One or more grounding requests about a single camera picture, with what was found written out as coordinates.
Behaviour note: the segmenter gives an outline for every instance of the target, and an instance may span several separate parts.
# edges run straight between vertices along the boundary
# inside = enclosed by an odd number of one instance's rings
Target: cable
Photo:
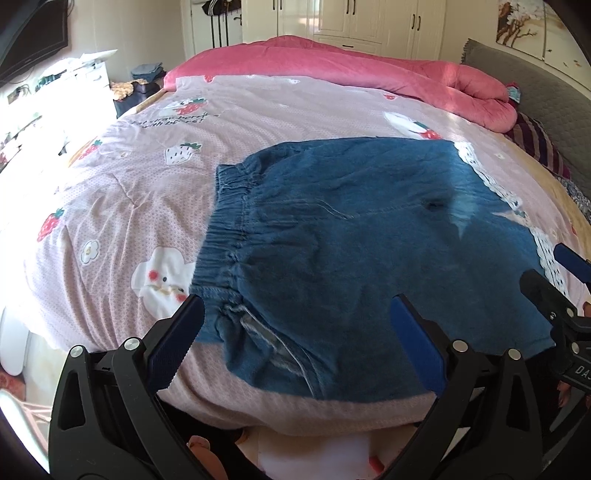
[[[22,80],[17,80],[16,82],[8,82],[7,80],[0,80],[0,86],[3,86],[3,85],[18,85],[19,83],[26,82],[29,79],[29,77],[31,76],[31,73],[33,73],[33,69],[34,68],[35,67],[31,67],[29,69],[28,75],[25,78],[23,78]]]

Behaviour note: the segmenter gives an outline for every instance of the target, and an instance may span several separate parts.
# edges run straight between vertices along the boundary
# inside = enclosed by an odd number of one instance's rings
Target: bed
[[[501,134],[515,113],[500,82],[443,62],[388,60],[376,72],[368,55],[275,42],[201,54],[171,72],[168,92],[91,140],[69,168],[35,174],[37,188],[4,227],[0,252],[11,272],[0,301],[30,331],[65,350],[113,349],[142,336],[186,298],[219,164],[280,142],[344,137],[453,141],[491,189],[527,212],[544,271],[582,306],[584,286],[553,262],[551,248],[564,242],[591,257],[591,227],[551,174]],[[311,55],[330,61],[310,65]],[[0,183],[14,178],[6,173]],[[194,344],[160,397],[220,428],[266,425],[290,435],[412,423],[433,401],[424,394],[359,404],[261,391],[228,371],[216,343]]]

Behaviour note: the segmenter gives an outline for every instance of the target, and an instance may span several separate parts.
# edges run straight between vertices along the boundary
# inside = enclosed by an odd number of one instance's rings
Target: strawberry print
[[[191,100],[186,105],[175,108],[174,111],[177,112],[177,115],[188,115],[190,113],[196,112],[205,105],[207,105],[207,100],[205,98],[196,98],[195,100]]]
[[[436,131],[428,129],[426,132],[419,134],[421,137],[426,138],[427,140],[443,140],[443,137],[439,135]]]
[[[92,142],[92,145],[82,152],[82,155],[80,155],[79,160],[84,157],[87,157],[92,152],[96,151],[102,144],[103,142],[100,140],[95,140],[94,142]]]
[[[47,235],[49,235],[53,229],[60,223],[60,218],[64,215],[64,210],[59,208],[56,210],[55,213],[52,213],[49,217],[45,219],[43,222],[43,226],[39,231],[39,235],[37,235],[37,241],[40,242],[43,240]]]
[[[184,143],[176,147],[167,148],[164,151],[166,165],[179,165],[191,160],[195,152],[201,149],[202,145],[198,143]]]

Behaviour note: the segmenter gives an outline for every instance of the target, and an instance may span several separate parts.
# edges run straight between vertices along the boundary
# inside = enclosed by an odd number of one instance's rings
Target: pink duvet
[[[204,51],[171,70],[164,88],[175,91],[180,77],[248,74],[300,75],[382,89],[419,99],[493,132],[507,132],[517,120],[505,86],[480,70],[447,61],[389,59],[292,36]]]

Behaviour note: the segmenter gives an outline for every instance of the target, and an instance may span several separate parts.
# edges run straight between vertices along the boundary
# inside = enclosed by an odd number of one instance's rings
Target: white wardrobe
[[[242,0],[244,42],[297,35],[345,50],[437,60],[446,0]]]
[[[279,35],[308,36],[307,0],[242,0],[244,43]]]

